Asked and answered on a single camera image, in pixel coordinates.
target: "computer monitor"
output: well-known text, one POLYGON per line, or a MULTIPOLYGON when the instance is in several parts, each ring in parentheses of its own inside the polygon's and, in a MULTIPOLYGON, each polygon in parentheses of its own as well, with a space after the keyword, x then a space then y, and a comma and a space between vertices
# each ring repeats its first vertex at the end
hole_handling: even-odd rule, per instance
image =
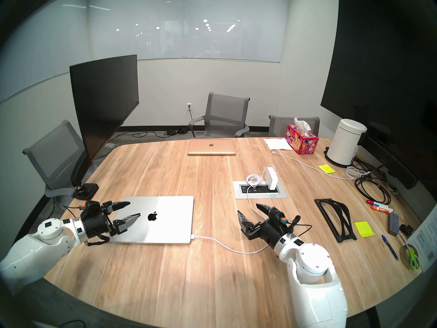
MULTIPOLYGON (((71 177, 73 186, 79 190, 91 160, 139 104, 137 56, 112 57, 70 66, 70 79, 85 145, 85 152, 71 177)), ((82 189, 75 197, 90 199, 94 193, 82 189)))
POLYGON ((437 23, 398 0, 339 0, 321 106, 367 126, 363 147, 437 200, 437 23))

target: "red marker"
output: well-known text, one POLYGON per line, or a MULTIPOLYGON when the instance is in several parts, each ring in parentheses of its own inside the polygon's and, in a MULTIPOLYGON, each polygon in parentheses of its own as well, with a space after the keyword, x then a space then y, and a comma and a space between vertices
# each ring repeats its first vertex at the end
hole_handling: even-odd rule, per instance
POLYGON ((368 203, 368 204, 370 204, 372 206, 377 206, 379 208, 387 209, 390 213, 393 212, 393 209, 389 208, 389 206, 387 206, 387 205, 385 205, 383 203, 378 203, 378 202, 375 202, 375 201, 372 201, 372 200, 367 200, 366 203, 368 203))

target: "yellow sticky note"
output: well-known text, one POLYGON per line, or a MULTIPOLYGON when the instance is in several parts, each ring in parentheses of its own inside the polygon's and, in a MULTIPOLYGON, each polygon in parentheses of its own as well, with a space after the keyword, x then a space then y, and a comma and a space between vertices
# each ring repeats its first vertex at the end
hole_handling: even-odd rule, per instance
POLYGON ((369 224, 364 222, 354 222, 355 227, 358 229, 358 233, 360 233, 361 237, 374 236, 372 228, 370 228, 369 224))
POLYGON ((319 166, 319 168, 321 170, 323 170, 325 173, 330 174, 330 173, 335 173, 335 170, 333 170, 330 166, 328 165, 321 165, 319 166))

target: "apple logo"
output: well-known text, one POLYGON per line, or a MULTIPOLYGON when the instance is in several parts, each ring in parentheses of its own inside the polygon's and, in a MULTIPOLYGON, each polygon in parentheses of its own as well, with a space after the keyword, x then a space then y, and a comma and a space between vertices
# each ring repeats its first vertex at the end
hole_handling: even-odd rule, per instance
POLYGON ((153 213, 149 214, 149 216, 147 217, 147 219, 148 219, 149 221, 155 221, 157 215, 158 215, 158 214, 156 214, 156 212, 153 212, 153 213))

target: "tissue box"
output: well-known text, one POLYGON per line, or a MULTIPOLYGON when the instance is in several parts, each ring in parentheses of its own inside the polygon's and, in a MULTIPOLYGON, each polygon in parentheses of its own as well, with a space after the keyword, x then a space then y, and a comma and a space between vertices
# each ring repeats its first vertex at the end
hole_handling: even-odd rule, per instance
POLYGON ((285 139, 298 154, 314 154, 319 138, 312 132, 308 133, 311 136, 305 136, 297 126, 289 124, 285 139))

